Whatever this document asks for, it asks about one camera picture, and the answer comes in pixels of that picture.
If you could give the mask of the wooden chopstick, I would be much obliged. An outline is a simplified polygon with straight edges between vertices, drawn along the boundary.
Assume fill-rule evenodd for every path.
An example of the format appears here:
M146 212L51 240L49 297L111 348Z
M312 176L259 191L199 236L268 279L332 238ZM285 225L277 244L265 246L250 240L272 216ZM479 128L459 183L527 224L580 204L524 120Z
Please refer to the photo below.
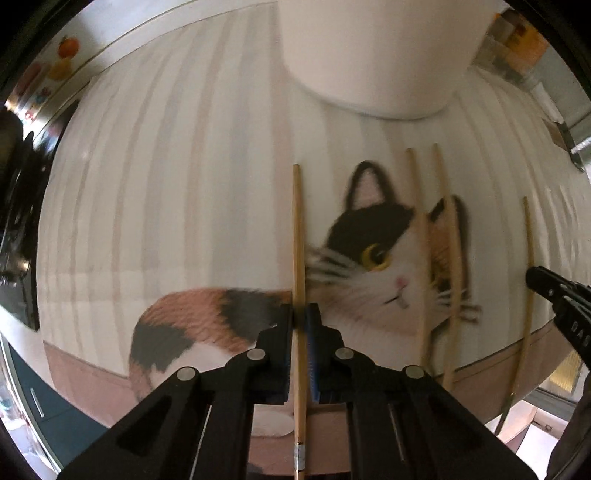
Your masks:
M451 305L448 340L444 356L444 375L442 386L448 392L450 392L453 388L456 371L456 357L458 351L460 314L462 303L462 287L464 285L464 270L462 262L462 245L456 202L451 192L449 177L443 158L443 153L439 144L433 145L433 158L435 161L441 192L444 199L444 213L448 226Z
M294 478L305 478L307 443L308 359L305 336L305 232L304 189L301 166L293 166L293 304L294 328Z
M419 305L418 352L419 365L427 372L431 367L431 258L427 211L424 204L423 186L416 151L408 148L405 152L415 194L415 218L419 246L419 280L421 300Z
M535 266L535 248L534 248L534 240L533 240L533 227L532 227L532 217L530 211L530 204L529 199L527 196L522 198L522 206L524 212L524 219L525 219L525 231L526 231L526 240L527 240L527 268L529 270L531 267ZM526 307L525 307L525 314L524 314L524 322L522 328L522 343L519 349L519 356L517 359L517 363L513 372L512 381L510 384L510 388L508 390L508 394L506 397L506 402L503 406L501 417L499 422L494 430L494 434L499 436L503 430L505 422L508 418L509 412L514 405L517 391L520 386L521 377L523 374L523 370L527 361L529 347L530 347L530 337L532 331L532 323L533 323L533 293L530 290L526 292Z

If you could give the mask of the striped cat placemat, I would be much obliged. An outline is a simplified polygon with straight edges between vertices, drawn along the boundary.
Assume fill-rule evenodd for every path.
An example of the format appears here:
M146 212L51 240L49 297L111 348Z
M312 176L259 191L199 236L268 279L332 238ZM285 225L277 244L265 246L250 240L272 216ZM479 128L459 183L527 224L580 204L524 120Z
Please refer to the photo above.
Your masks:
M102 73L57 150L37 248L40 326L56 390L111 426L176 369L221 367L290 299L291 188L301 166L308 299L377 365L419 363L416 151L431 258L431 367L451 305L448 226L433 145L456 202L464 285L454 395L480 420L505 401L535 263L590 278L590 185L539 103L472 64L450 102L388 119L311 93L283 60L279 2L147 43ZM533 299L519 391L568 347Z

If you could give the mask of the yellow orange seasoning packet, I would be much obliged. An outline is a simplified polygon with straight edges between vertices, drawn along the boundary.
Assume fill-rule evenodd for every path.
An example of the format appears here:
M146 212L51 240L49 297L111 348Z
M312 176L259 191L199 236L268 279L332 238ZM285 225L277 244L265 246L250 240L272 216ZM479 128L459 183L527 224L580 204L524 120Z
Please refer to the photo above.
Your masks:
M496 15L474 64L521 83L534 69L549 46L543 35L513 8Z

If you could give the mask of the white utensil holder cup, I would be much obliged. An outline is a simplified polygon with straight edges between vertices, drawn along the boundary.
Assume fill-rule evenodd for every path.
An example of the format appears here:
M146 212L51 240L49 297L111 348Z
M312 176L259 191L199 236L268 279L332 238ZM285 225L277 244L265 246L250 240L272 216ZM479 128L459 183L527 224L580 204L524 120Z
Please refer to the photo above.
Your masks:
M499 9L496 1L280 1L288 72L328 102L388 119L441 111Z

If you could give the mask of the fruit print box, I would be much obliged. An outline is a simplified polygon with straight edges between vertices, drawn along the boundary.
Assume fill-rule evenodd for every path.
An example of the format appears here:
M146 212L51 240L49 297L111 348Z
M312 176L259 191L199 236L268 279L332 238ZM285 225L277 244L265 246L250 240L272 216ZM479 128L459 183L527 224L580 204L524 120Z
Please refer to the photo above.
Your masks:
M42 107L90 58L94 41L85 33L58 34L27 67L5 106L22 122L36 119Z

